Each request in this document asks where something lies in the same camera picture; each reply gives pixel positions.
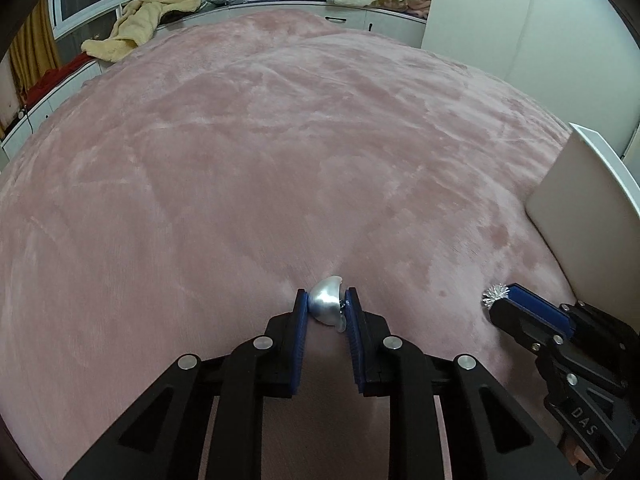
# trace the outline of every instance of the silver tinsel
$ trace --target silver tinsel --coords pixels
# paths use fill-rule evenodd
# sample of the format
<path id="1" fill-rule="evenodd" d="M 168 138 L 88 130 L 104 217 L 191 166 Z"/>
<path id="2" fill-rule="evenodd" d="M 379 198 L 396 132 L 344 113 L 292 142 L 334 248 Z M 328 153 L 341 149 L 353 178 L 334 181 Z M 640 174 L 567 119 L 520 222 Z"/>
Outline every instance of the silver tinsel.
<path id="1" fill-rule="evenodd" d="M 482 293 L 482 304 L 485 308 L 491 308 L 496 300 L 503 300 L 509 297 L 509 287 L 498 283 L 490 286 Z"/>

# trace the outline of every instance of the brown curtain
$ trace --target brown curtain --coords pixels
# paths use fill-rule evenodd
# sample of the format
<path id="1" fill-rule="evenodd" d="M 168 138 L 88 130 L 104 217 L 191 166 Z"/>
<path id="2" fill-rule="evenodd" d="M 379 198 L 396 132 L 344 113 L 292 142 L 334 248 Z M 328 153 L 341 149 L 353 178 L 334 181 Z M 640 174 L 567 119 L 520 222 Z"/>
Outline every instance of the brown curtain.
<path id="1" fill-rule="evenodd" d="M 9 47 L 15 87 L 25 100 L 27 91 L 50 68 L 59 68 L 58 46 L 49 21 L 49 4 L 40 0 L 22 24 Z"/>

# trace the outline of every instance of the silver rivet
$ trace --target silver rivet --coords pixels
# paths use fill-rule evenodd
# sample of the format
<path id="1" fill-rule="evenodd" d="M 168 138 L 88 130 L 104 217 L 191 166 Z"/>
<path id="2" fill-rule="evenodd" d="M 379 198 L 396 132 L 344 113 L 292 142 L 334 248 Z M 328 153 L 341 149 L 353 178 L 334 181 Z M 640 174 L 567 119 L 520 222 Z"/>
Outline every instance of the silver rivet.
<path id="1" fill-rule="evenodd" d="M 473 359 L 470 355 L 461 355 L 458 358 L 458 364 L 460 368 L 464 368 L 465 370 L 472 370 L 476 367 L 476 360 Z"/>
<path id="2" fill-rule="evenodd" d="M 402 339 L 394 335 L 390 335 L 382 340 L 382 344 L 390 350 L 398 350 L 402 346 Z"/>
<path id="3" fill-rule="evenodd" d="M 191 370 L 198 364 L 198 358 L 195 355 L 187 354 L 178 359 L 178 366 L 183 370 Z"/>
<path id="4" fill-rule="evenodd" d="M 266 335 L 261 335 L 254 339 L 254 346 L 258 350 L 267 350 L 273 346 L 273 339 Z"/>

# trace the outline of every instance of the bed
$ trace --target bed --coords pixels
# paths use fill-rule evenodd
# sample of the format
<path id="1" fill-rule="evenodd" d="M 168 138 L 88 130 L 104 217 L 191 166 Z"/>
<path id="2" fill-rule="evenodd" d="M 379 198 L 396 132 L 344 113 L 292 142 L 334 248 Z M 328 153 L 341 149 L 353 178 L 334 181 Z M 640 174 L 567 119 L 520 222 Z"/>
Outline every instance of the bed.
<path id="1" fill-rule="evenodd" d="M 524 203 L 569 130 L 503 81 L 279 10 L 152 40 L 87 82 L 0 182 L 0 414 L 61 479 L 179 355 L 228 353 L 331 274 L 424 352 L 475 355 L 552 436 L 492 283 L 574 300 Z M 388 401 L 310 323 L 267 399 L 263 478 L 383 479 Z"/>

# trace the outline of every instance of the pink velvet blanket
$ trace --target pink velvet blanket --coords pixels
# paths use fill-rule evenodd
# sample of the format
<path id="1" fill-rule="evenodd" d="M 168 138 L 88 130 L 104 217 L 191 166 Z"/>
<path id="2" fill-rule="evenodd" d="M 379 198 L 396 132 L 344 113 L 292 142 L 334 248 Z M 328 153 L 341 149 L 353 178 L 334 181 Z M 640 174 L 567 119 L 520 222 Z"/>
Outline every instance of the pink velvet blanket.
<path id="1" fill-rule="evenodd" d="M 480 300 L 518 281 L 572 301 L 523 206 L 567 137 L 479 70 L 303 12 L 151 41 L 2 172 L 0 413 L 60 479 L 179 355 L 230 352 L 339 274 L 553 433 L 532 356 Z M 300 394 L 266 401 L 263 478 L 385 479 L 387 432 L 345 336 L 312 322 Z"/>

